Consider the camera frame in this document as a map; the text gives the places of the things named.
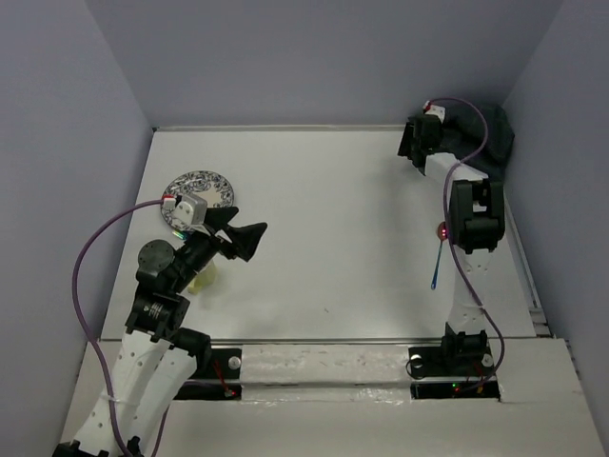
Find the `dark grey checked cloth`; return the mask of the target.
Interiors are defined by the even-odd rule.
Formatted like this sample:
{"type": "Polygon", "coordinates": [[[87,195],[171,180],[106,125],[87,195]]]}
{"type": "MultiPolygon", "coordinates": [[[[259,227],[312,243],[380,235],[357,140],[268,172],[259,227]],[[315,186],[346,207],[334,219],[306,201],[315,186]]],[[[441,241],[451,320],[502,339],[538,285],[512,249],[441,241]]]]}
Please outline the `dark grey checked cloth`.
{"type": "MultiPolygon", "coordinates": [[[[452,103],[444,106],[441,150],[462,159],[476,150],[484,138],[481,117],[468,105],[452,103]]],[[[513,150],[515,133],[507,114],[499,105],[482,103],[476,108],[487,126],[484,148],[467,164],[486,173],[491,179],[503,181],[513,150]]]]}

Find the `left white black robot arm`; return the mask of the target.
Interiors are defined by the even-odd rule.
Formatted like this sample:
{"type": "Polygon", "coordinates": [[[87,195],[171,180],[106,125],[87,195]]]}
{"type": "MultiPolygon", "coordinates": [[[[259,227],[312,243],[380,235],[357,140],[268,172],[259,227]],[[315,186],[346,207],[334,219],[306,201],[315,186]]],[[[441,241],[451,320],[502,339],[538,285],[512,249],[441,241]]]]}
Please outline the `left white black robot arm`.
{"type": "Polygon", "coordinates": [[[212,359],[208,335],[183,327],[189,308],[183,291],[213,260],[249,261],[265,234],[264,222],[234,228],[235,207],[199,213],[184,198],[161,206],[189,226],[179,248],[152,240],[138,253],[137,288],[114,364],[96,338],[104,387],[87,420],[56,456],[145,456],[152,436],[163,433],[168,408],[191,376],[205,373],[212,359]]]}

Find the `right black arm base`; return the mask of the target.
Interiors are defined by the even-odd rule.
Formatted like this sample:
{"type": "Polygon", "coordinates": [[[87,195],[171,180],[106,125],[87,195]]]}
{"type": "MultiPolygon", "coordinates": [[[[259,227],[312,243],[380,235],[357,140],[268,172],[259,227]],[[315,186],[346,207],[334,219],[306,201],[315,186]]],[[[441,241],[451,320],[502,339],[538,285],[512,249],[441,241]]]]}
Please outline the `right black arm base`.
{"type": "Polygon", "coordinates": [[[499,400],[501,394],[494,368],[490,348],[483,355],[449,364],[439,347],[417,346],[408,349],[405,363],[414,400],[499,400]]]}

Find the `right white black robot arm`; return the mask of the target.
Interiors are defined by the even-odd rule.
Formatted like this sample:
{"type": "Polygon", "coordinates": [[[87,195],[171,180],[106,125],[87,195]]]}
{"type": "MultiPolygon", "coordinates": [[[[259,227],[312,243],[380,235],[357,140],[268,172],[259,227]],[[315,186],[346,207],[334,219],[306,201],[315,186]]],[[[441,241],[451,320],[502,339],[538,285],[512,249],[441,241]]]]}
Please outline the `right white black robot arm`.
{"type": "Polygon", "coordinates": [[[492,254],[505,234],[501,182],[441,152],[442,120],[433,114],[408,118],[398,154],[442,185],[440,246],[456,268],[453,303],[436,346],[412,347],[406,371],[413,379],[468,378],[481,383],[495,375],[488,330],[497,329],[482,304],[492,254]]]}

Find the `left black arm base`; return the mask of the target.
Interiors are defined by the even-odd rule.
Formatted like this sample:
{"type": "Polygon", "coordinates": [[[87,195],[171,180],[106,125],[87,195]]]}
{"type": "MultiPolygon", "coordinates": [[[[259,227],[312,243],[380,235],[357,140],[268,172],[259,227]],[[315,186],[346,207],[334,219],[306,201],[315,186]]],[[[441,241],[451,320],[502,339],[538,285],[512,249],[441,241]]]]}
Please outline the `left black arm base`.
{"type": "Polygon", "coordinates": [[[240,347],[211,350],[208,362],[199,363],[174,397],[180,401],[238,401],[242,397],[240,347]]]}

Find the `blue white patterned plate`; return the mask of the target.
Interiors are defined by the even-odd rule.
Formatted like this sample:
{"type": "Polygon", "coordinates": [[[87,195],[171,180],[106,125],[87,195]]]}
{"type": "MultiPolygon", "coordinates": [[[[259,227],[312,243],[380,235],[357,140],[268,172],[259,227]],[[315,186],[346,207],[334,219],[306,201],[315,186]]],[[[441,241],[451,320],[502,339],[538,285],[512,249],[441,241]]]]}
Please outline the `blue white patterned plate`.
{"type": "Polygon", "coordinates": [[[197,195],[206,200],[207,212],[225,215],[221,224],[219,219],[206,216],[205,228],[211,233],[226,226],[237,214],[234,205],[234,190],[229,181],[221,174],[209,170],[195,170],[175,178],[166,188],[164,194],[174,197],[186,194],[197,195]]]}

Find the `iridescent green fork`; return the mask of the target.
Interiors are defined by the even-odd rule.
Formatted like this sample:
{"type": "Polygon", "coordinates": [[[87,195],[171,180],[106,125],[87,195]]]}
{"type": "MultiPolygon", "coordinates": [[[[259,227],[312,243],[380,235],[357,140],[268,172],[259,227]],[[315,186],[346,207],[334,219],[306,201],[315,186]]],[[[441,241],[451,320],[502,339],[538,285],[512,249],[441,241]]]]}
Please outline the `iridescent green fork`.
{"type": "Polygon", "coordinates": [[[174,230],[174,231],[172,232],[172,234],[173,234],[173,235],[175,235],[176,237],[178,237],[178,238],[182,239],[182,240],[184,240],[184,239],[186,239],[186,238],[187,238],[187,235],[186,235],[186,234],[184,234],[184,233],[182,233],[181,231],[174,230]]]}

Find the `pale yellow cup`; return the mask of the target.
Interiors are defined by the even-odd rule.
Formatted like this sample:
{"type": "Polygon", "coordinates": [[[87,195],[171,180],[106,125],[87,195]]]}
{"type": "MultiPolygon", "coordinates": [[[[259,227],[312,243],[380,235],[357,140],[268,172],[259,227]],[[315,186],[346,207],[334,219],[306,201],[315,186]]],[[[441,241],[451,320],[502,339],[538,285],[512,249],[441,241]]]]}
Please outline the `pale yellow cup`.
{"type": "Polygon", "coordinates": [[[212,285],[217,277],[217,268],[213,260],[190,281],[187,286],[187,292],[192,295],[199,294],[204,288],[212,285]]]}

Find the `white foam strip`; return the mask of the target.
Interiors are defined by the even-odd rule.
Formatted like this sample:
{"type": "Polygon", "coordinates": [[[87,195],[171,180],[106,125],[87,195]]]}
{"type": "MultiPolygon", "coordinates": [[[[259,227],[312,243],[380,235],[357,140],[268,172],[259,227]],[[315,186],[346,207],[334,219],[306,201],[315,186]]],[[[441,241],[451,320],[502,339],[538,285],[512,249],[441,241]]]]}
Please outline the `white foam strip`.
{"type": "Polygon", "coordinates": [[[401,386],[408,347],[393,345],[247,345],[240,381],[246,386],[401,386]]]}

